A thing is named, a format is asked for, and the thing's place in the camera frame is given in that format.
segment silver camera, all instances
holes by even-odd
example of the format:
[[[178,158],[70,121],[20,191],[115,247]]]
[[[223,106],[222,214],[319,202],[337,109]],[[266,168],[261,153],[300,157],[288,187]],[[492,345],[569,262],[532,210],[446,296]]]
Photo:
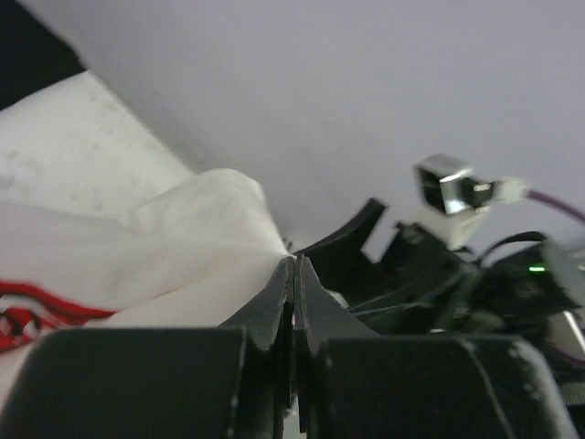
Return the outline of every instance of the silver camera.
[[[476,180],[471,166],[448,155],[432,155],[415,169],[424,201],[443,215],[479,209],[494,196],[494,183]]]

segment red stripe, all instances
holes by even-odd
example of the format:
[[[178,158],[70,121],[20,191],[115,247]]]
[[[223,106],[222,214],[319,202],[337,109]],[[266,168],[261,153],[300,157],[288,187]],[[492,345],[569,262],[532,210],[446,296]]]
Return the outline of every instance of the red stripe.
[[[12,284],[0,281],[0,294],[18,294],[37,300],[49,308],[51,314],[67,321],[72,325],[81,325],[92,318],[106,318],[113,316],[117,311],[107,311],[99,308],[88,308],[58,298],[32,284]]]

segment cable connector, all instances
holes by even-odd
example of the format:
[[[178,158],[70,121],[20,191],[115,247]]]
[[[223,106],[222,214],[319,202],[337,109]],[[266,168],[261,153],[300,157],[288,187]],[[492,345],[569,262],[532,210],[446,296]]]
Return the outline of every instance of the cable connector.
[[[522,178],[504,177],[495,182],[494,200],[505,204],[516,203],[527,198],[530,186]]]

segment gray surface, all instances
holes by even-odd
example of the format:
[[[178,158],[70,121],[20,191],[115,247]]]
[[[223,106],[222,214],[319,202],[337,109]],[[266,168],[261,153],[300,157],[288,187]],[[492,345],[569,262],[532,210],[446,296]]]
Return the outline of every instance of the gray surface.
[[[585,184],[581,0],[24,3],[188,163],[259,179],[299,247],[370,196],[407,218],[410,166],[436,152],[569,198]],[[525,206],[476,242],[525,227],[583,236]]]

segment green led indicator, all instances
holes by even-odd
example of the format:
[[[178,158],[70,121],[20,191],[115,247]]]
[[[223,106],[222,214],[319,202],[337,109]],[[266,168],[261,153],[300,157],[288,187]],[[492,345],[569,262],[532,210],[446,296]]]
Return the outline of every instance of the green led indicator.
[[[543,273],[547,269],[542,265],[532,265],[530,268],[528,268],[528,270],[532,273]]]

